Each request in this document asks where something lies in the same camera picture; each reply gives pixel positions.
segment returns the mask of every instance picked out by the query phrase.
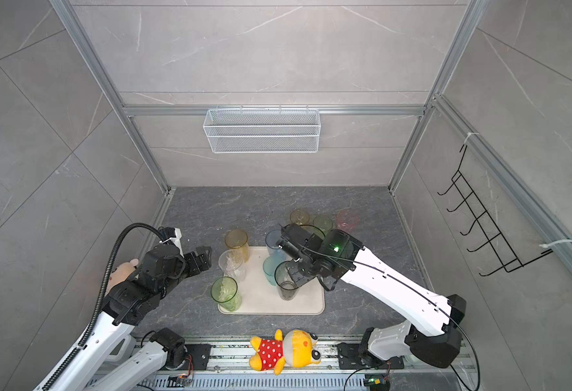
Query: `aluminum frame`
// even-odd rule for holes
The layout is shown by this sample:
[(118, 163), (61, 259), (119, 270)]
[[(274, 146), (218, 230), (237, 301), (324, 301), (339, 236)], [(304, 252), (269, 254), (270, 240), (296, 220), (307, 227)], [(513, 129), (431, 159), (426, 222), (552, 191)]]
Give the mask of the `aluminum frame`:
[[(444, 95), (437, 95), (433, 100), (434, 108), (448, 121), (453, 129), (464, 138), (469, 132), (477, 133), (468, 121)], [(572, 234), (532, 192), (523, 180), (516, 175), (507, 163), (495, 152), (483, 137), (474, 135), (466, 139), (466, 145), (473, 156), (488, 170), (489, 174), (501, 185), (504, 192), (512, 199), (529, 223), (547, 243), (560, 239), (572, 239)], [(572, 273), (572, 243), (560, 243), (551, 249)]]
[(424, 115), (418, 119), (414, 130), (412, 131), (412, 134), (407, 141), (407, 145), (405, 145), (405, 148), (403, 149), (403, 153), (399, 159), (397, 168), (395, 168), (395, 172), (390, 179), (390, 183), (388, 184), (390, 193), (393, 194), (397, 190), (397, 187), (401, 182), (401, 178), (403, 178), (403, 174), (405, 174), (405, 170), (407, 169), (407, 166), (412, 159), (412, 155), (418, 146), (420, 138), (423, 137), (423, 132), (427, 127), (427, 123), (431, 118), (433, 100), (435, 99), (436, 95), (442, 94), (446, 89), (447, 84), (449, 80), (451, 80), (451, 76), (453, 75), (453, 72), (457, 66), (457, 63), (460, 61), (460, 58), (462, 58), (462, 54), (464, 53), (464, 50), (470, 41), (470, 37), (472, 37), (473, 33), (475, 32), (475, 28), (477, 27), (479, 20), (481, 19), (486, 7), (488, 6), (488, 2), (489, 0), (471, 0), (467, 6), (467, 10), (464, 13), (462, 21), (460, 22), (460, 26), (455, 32), (455, 37), (451, 43), (449, 51), (447, 52), (447, 56), (442, 62), (440, 72), (438, 72), (438, 76), (433, 83), (432, 89), (429, 91), (429, 96), (425, 102)]
[(147, 168), (151, 171), (153, 178), (155, 178), (157, 184), (160, 186), (160, 189), (163, 193), (167, 193), (170, 190), (170, 186), (165, 179), (162, 170), (160, 169), (159, 165), (157, 164), (155, 158), (151, 154), (151, 150), (149, 146), (145, 143), (144, 139), (142, 138), (138, 127), (130, 120), (130, 118), (123, 112), (123, 102), (121, 101), (121, 97), (119, 96), (118, 90), (112, 83), (110, 76), (106, 72), (103, 64), (97, 57), (96, 52), (94, 51), (93, 44), (90, 42), (84, 27), (79, 22), (78, 16), (75, 13), (75, 10), (71, 6), (68, 0), (49, 0), (51, 6), (54, 8), (55, 13), (57, 14), (58, 18), (62, 21), (66, 31), (71, 36), (71, 39), (77, 46), (79, 54), (81, 54), (82, 58), (86, 62), (86, 65), (91, 70), (91, 73), (94, 76), (94, 79), (99, 84), (99, 87), (103, 91), (103, 94), (106, 96), (108, 101), (110, 102), (110, 106), (116, 113), (117, 117), (123, 124), (123, 127), (127, 131), (127, 134), (131, 138), (132, 142), (136, 146), (136, 149), (141, 154), (142, 159), (144, 160), (145, 164), (147, 164)]
[(315, 109), (324, 115), (423, 115), (422, 105), (129, 105), (126, 116), (205, 116), (212, 109)]

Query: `black wire rack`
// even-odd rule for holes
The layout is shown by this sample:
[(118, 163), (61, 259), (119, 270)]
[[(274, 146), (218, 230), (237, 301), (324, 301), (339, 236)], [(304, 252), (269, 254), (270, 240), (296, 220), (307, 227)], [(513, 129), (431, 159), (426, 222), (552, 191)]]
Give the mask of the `black wire rack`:
[[(506, 236), (499, 229), (499, 225), (497, 224), (496, 221), (494, 221), (494, 219), (490, 215), (490, 212), (488, 212), (488, 209), (484, 206), (484, 203), (481, 201), (481, 199), (479, 199), (477, 193), (475, 193), (475, 190), (473, 190), (472, 186), (470, 186), (470, 183), (466, 180), (466, 177), (462, 175), (462, 171), (460, 171), (460, 168), (462, 168), (462, 162), (464, 161), (464, 156), (466, 155), (466, 145), (463, 145), (462, 148), (460, 148), (460, 153), (462, 154), (462, 158), (460, 159), (460, 164), (457, 166), (457, 170), (454, 172), (453, 176), (451, 176), (451, 185), (448, 187), (448, 189), (444, 193), (438, 193), (438, 195), (444, 196), (449, 192), (449, 190), (451, 190), (452, 188), (455, 188), (458, 191), (458, 193), (460, 193), (460, 195), (462, 196), (462, 202), (460, 202), (459, 205), (457, 205), (457, 207), (455, 207), (454, 209), (451, 209), (451, 210), (447, 208), (448, 212), (454, 212), (454, 211), (458, 210), (458, 208), (460, 208), (463, 204), (466, 204), (466, 206), (470, 210), (470, 213), (473, 215), (474, 219), (473, 219), (472, 224), (470, 225), (468, 232), (464, 233), (464, 232), (460, 231), (460, 234), (462, 236), (467, 236), (468, 234), (470, 234), (470, 232), (473, 230), (473, 227), (475, 227), (475, 225), (477, 225), (479, 227), (479, 229), (481, 229), (481, 232), (483, 232), (483, 234), (486, 238), (486, 242), (474, 250), (470, 250), (469, 248), (467, 248), (466, 250), (469, 253), (474, 253), (476, 251), (481, 250), (486, 245), (490, 245), (490, 247), (494, 251), (494, 254), (497, 256), (497, 259), (499, 260), (501, 266), (496, 268), (495, 270), (492, 270), (490, 273), (487, 273), (487, 274), (479, 273), (479, 275), (482, 277), (486, 277), (486, 276), (492, 275), (493, 273), (495, 273), (501, 269), (510, 273), (511, 271), (514, 271), (514, 270), (517, 270), (519, 268), (527, 266), (529, 263), (532, 263), (533, 261), (539, 260), (543, 256), (547, 256), (548, 254), (551, 254), (553, 252), (553, 250), (548, 249), (546, 251), (543, 251), (542, 253), (540, 253), (539, 256), (535, 257), (534, 259), (532, 259), (531, 261), (528, 261), (528, 262), (523, 262), (518, 257), (518, 255), (516, 255), (516, 252), (514, 251), (514, 249), (512, 248), (510, 243), (508, 242)], [(466, 186), (468, 186), (468, 188), (470, 190), (470, 192), (467, 195), (464, 195), (462, 193), (462, 190), (460, 190), (460, 188), (457, 186), (457, 182), (460, 179), (466, 184)], [(473, 210), (473, 208), (470, 206), (470, 203), (469, 203), (470, 197), (474, 197), (474, 199), (476, 199), (479, 202), (479, 205), (481, 205), (481, 207), (484, 209), (484, 211), (482, 213), (480, 213), (479, 215), (477, 215), (475, 213), (475, 211)], [(482, 222), (479, 221), (479, 219), (482, 217), (490, 219), (490, 221), (494, 225), (495, 230), (493, 232), (494, 235), (492, 237), (489, 237), (489, 234), (486, 233), (486, 230), (484, 230), (484, 225), (482, 224)], [(492, 241), (496, 238), (499, 238), (499, 237), (501, 237), (501, 239), (503, 239), (503, 241), (505, 242), (505, 244), (509, 248), (510, 252), (512, 253), (513, 259), (509, 262), (503, 262), (503, 260), (501, 259), (501, 255), (499, 254), (499, 252), (497, 251), (495, 246), (492, 244)]]

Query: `yellow stuffed bear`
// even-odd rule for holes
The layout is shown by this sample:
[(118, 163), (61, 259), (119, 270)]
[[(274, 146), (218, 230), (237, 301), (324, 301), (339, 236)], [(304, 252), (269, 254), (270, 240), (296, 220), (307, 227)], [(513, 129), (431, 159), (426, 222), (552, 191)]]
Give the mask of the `yellow stuffed bear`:
[(253, 337), (251, 346), (257, 353), (249, 359), (249, 365), (257, 371), (272, 369), (275, 375), (279, 375), (284, 364), (294, 368), (319, 364), (321, 354), (312, 348), (317, 342), (316, 335), (302, 330), (292, 330), (285, 338), (282, 331), (277, 330), (274, 340)]

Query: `white tray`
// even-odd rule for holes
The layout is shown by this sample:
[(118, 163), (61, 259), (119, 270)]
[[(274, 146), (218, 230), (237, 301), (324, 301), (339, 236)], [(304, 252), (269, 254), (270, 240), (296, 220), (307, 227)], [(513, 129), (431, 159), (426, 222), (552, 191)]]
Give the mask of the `white tray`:
[(268, 257), (266, 247), (249, 247), (250, 256), (244, 266), (246, 277), (238, 283), (242, 304), (238, 311), (229, 312), (218, 306), (227, 315), (319, 315), (325, 309), (325, 293), (318, 280), (313, 280), (299, 288), (295, 298), (282, 300), (277, 286), (271, 285), (264, 276), (262, 263)]

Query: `blue cup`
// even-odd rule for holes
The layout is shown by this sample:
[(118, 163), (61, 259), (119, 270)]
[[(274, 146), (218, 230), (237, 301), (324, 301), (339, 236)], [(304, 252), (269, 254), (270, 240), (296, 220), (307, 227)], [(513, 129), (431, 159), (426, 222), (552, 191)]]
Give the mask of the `blue cup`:
[(273, 286), (277, 285), (277, 283), (275, 282), (275, 270), (277, 269), (277, 266), (282, 264), (282, 262), (284, 261), (279, 256), (271, 255), (267, 259), (265, 259), (264, 263), (262, 264), (262, 269), (264, 270), (264, 276), (266, 277), (268, 282)]
[(281, 230), (272, 230), (266, 234), (265, 243), (266, 249), (270, 256), (277, 256), (282, 259), (282, 262), (286, 260), (286, 253), (278, 246), (278, 243), (282, 240)]

